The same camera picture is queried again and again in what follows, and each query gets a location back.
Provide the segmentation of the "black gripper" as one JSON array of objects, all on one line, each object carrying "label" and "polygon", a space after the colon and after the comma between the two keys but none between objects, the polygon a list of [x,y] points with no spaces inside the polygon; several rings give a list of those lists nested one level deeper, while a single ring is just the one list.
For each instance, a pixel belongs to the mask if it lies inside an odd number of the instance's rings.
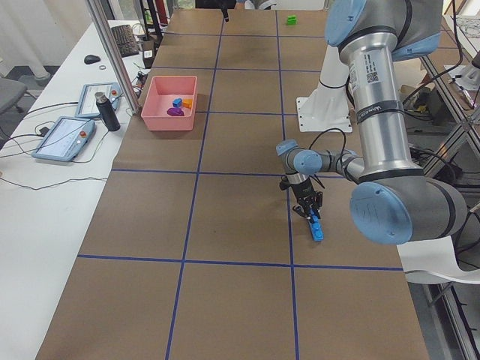
[{"label": "black gripper", "polygon": [[311,214],[312,217],[315,216],[319,220],[321,218],[320,209],[323,205],[323,192],[315,190],[310,181],[293,184],[292,190],[298,203],[292,207],[292,210],[302,218],[309,219]]}]

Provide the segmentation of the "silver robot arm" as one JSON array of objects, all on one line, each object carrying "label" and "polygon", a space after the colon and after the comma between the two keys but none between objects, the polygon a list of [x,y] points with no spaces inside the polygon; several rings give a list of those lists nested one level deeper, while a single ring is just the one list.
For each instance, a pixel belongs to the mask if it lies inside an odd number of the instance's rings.
[{"label": "silver robot arm", "polygon": [[355,183],[352,220],[373,242],[441,239],[462,227],[462,195],[411,159],[393,66],[438,47],[442,9],[441,1],[336,1],[329,9],[325,39],[349,70],[341,84],[352,87],[361,154],[305,149],[292,139],[277,145],[285,171],[280,188],[293,191],[294,211],[312,229],[320,223],[322,194],[311,178],[321,172]]},{"label": "silver robot arm", "polygon": [[[228,14],[229,9],[234,8],[241,8],[245,6],[246,1],[227,1],[227,0],[219,0],[216,1],[216,4],[219,6],[223,19],[226,23],[230,21],[230,17]],[[273,6],[275,6],[278,2],[275,0],[258,0],[258,1],[250,1],[253,5],[255,10],[271,10]]]}]

